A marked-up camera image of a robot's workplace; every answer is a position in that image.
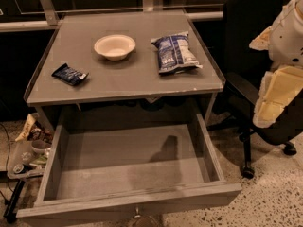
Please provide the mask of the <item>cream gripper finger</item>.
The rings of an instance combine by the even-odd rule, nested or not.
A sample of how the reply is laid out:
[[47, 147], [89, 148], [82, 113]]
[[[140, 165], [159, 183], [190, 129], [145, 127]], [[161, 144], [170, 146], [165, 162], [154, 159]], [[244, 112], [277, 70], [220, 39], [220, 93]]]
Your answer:
[[271, 26], [265, 28], [255, 39], [250, 42], [249, 47], [258, 51], [268, 50], [270, 46], [271, 31]]
[[259, 128], [274, 124], [302, 89], [301, 67], [281, 66], [275, 72], [266, 72], [259, 88], [253, 123]]

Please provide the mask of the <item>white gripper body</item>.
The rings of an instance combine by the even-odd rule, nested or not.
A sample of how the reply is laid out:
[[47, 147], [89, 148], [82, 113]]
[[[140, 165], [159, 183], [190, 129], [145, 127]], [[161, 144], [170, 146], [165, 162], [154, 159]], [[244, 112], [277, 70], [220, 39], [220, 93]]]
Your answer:
[[284, 64], [303, 65], [303, 0], [291, 0], [274, 20], [269, 57]]

